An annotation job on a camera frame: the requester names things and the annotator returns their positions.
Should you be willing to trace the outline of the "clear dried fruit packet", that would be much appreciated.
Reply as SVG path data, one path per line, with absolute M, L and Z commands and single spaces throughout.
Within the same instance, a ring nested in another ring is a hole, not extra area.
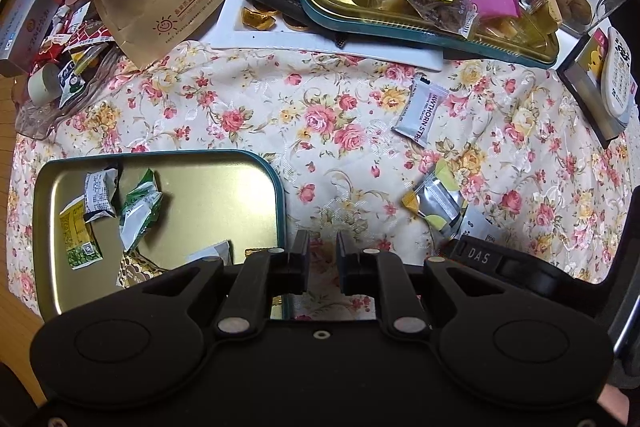
M 431 28 L 463 39 L 474 29 L 478 12 L 471 0 L 406 0 Z

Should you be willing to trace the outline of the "floral tablecloth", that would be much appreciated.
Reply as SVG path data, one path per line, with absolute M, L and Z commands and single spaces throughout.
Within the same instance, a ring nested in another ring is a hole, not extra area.
M 32 193 L 49 160 L 151 150 L 240 148 L 277 171 L 288 226 L 312 236 L 304 320 L 366 317 L 366 297 L 338 295 L 332 241 L 421 261 L 432 240 L 401 206 L 408 188 L 445 161 L 463 197 L 508 243 L 572 277 L 601 282 L 639 182 L 639 127 L 602 146 L 551 70 L 493 60 L 448 61 L 428 80 L 447 94 L 426 142 L 394 126 L 419 71 L 351 55 L 217 50 L 188 41 L 144 72 L 121 60 L 90 104 L 48 139 L 18 138 L 6 231 L 9 290 L 37 304 Z

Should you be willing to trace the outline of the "silver yellow snack packet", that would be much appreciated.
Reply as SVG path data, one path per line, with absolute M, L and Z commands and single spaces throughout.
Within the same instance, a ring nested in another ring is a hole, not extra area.
M 443 159 L 402 196 L 401 204 L 444 239 L 454 237 L 468 208 L 448 162 Z

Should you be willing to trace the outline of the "white hawthorn strip packet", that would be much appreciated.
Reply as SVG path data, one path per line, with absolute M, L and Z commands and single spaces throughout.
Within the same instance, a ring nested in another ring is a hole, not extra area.
M 414 77 L 409 100 L 393 125 L 393 132 L 426 147 L 437 109 L 448 95 L 448 90 L 425 76 Z

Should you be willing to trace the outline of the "gold patterned candy wrapper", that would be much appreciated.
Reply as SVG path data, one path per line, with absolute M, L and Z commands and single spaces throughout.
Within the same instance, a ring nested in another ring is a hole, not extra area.
M 159 277 L 165 270 L 139 254 L 139 251 L 123 253 L 116 275 L 116 285 L 122 289 Z

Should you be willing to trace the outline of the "grey cardboard box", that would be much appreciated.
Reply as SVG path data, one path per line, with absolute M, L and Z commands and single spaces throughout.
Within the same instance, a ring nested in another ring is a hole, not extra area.
M 1 26 L 0 74 L 3 77 L 30 72 L 57 10 L 55 0 L 15 0 Z

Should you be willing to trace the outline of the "grey sesame snack packet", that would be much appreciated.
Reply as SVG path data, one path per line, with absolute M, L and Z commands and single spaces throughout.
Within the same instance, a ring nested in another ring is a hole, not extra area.
M 490 223 L 483 213 L 471 206 L 465 209 L 459 228 L 459 235 L 469 235 L 474 239 L 495 244 L 502 243 L 504 236 L 500 228 Z

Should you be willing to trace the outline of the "white remote control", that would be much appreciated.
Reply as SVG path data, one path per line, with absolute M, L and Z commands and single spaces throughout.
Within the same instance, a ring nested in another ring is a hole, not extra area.
M 608 28 L 606 52 L 600 79 L 604 108 L 621 126 L 629 121 L 629 104 L 634 97 L 631 75 L 632 55 L 622 34 L 613 26 Z

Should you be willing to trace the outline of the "empty gold teal tin tray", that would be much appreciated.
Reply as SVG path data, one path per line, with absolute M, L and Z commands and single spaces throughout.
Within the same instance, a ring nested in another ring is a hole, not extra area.
M 163 194 L 160 217 L 143 235 L 138 251 L 158 267 L 171 270 L 202 249 L 231 244 L 241 263 L 249 249 L 286 244 L 285 198 L 277 173 L 246 150 L 165 150 L 49 161 L 37 176 L 32 206 L 32 259 L 37 309 L 50 320 L 70 309 L 118 291 L 122 241 L 115 218 L 93 223 L 102 257 L 72 269 L 63 241 L 60 213 L 84 193 L 87 174 L 120 171 L 116 202 L 147 171 Z

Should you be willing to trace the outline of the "green white candy packet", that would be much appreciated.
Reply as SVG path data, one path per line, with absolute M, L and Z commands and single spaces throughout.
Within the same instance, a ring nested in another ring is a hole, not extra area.
M 148 228 L 157 221 L 163 192 L 157 185 L 155 171 L 148 169 L 139 183 L 126 195 L 119 218 L 122 251 L 134 251 Z

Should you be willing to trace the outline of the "white board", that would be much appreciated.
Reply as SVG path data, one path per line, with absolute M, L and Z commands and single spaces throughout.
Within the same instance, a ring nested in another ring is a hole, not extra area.
M 245 0 L 224 0 L 218 11 L 194 32 L 192 39 L 216 49 L 278 49 L 344 53 L 384 62 L 416 66 L 433 72 L 442 70 L 442 49 L 426 44 L 402 43 L 393 39 L 337 34 L 324 28 L 305 30 L 288 27 L 281 15 L 274 16 L 276 26 L 256 30 L 244 26 L 242 9 L 251 8 Z

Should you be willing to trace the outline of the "white black snack packet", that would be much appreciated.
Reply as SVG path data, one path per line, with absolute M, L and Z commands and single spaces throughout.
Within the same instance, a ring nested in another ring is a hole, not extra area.
M 107 168 L 86 174 L 84 219 L 87 223 L 102 218 L 116 217 L 113 198 L 118 187 L 118 181 L 119 172 L 116 168 Z

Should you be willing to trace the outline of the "card deck box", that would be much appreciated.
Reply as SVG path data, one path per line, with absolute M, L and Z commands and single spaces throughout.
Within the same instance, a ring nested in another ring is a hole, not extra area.
M 607 34 L 608 28 L 597 28 L 591 36 L 584 35 L 558 69 L 562 83 L 574 96 L 603 148 L 607 148 L 628 127 L 628 124 L 621 126 L 608 115 L 602 101 L 600 79 L 608 52 Z M 637 83 L 634 81 L 634 97 L 636 91 Z M 634 97 L 629 104 L 629 119 Z

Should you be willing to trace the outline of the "yellow green snack packet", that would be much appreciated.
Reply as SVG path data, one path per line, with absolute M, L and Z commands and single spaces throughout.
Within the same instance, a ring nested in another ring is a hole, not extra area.
M 58 214 L 68 265 L 79 270 L 103 259 L 91 225 L 85 221 L 85 199 L 80 195 Z

